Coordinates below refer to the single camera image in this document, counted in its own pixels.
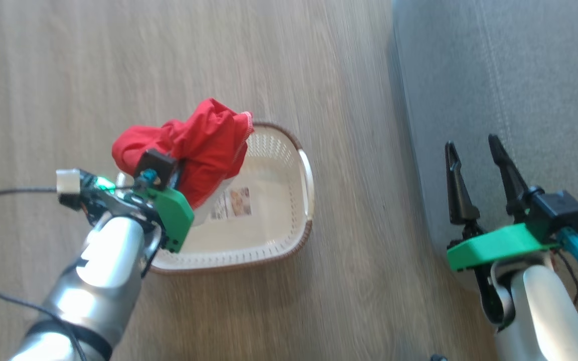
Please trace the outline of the cream plastic laundry basket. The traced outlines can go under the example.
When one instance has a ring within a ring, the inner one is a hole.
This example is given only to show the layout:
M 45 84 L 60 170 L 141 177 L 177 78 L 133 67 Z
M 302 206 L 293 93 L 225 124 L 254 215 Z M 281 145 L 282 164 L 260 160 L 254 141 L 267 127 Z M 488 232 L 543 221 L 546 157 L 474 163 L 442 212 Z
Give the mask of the cream plastic laundry basket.
M 160 250 L 163 274 L 227 270 L 282 260 L 298 251 L 314 221 L 314 176 L 303 147 L 270 123 L 254 124 L 233 185 L 249 187 L 253 215 L 191 226 L 179 253 Z

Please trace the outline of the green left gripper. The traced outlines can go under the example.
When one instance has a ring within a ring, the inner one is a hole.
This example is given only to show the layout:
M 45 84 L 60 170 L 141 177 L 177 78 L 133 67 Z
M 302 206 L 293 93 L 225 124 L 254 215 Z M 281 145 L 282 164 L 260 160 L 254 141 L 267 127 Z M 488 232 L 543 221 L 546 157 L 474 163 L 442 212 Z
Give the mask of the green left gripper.
M 195 218 L 181 192 L 166 188 L 136 194 L 133 185 L 115 185 L 106 178 L 80 171 L 81 193 L 58 194 L 61 205 L 83 211 L 92 226 L 101 224 L 102 217 L 108 215 L 135 219 L 147 232 L 159 226 L 164 238 L 159 241 L 159 247 L 179 253 Z

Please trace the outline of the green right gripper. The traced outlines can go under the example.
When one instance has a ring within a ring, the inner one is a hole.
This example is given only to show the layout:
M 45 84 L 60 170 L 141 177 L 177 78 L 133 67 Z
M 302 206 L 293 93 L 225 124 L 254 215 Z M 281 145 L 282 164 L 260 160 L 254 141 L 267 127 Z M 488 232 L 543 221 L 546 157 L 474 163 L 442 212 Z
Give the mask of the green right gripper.
M 505 150 L 500 137 L 490 133 L 488 143 L 504 185 L 507 215 L 514 219 L 525 219 L 527 204 L 523 197 L 528 190 L 527 183 Z M 448 245 L 449 266 L 457 272 L 474 272 L 485 316 L 494 327 L 506 327 L 515 316 L 514 302 L 511 292 L 498 282 L 496 268 L 530 260 L 534 256 L 537 256 L 540 264 L 544 264 L 541 259 L 544 253 L 560 246 L 556 242 L 542 244 L 523 223 L 484 233 L 479 224 L 473 223 L 480 218 L 480 211 L 472 203 L 461 173 L 462 163 L 452 141 L 445 144 L 445 160 L 450 222 L 466 225 L 464 235 L 468 236 L 467 239 L 454 240 Z

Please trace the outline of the grey fabric sofa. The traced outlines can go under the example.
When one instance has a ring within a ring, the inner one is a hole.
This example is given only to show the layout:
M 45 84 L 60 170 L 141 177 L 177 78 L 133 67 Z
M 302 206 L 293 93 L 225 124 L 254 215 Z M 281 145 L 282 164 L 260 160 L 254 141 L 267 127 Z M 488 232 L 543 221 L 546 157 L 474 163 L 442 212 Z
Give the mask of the grey fabric sofa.
M 578 0 L 393 0 L 395 68 L 434 253 L 448 219 L 444 147 L 454 142 L 480 224 L 511 224 L 488 135 L 528 185 L 578 199 Z

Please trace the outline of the red garment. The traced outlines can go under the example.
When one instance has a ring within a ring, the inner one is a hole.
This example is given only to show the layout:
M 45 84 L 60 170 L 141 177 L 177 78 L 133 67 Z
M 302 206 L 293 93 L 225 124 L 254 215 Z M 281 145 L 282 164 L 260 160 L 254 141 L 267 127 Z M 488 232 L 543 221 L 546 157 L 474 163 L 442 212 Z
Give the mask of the red garment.
M 135 174 L 138 160 L 150 149 L 183 162 L 178 189 L 197 210 L 225 181 L 239 174 L 253 132 L 251 112 L 236 112 L 208 98 L 186 121 L 129 127 L 113 143 L 111 155 L 127 174 Z

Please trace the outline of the white garment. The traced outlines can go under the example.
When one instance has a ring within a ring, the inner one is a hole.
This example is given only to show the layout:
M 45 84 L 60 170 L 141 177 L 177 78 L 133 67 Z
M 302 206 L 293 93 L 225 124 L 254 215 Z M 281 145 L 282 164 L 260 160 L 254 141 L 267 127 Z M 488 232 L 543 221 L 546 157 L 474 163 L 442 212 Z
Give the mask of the white garment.
M 253 215 L 249 187 L 233 185 L 235 178 L 224 180 L 206 201 L 194 210 L 197 227 L 206 222 L 242 219 Z

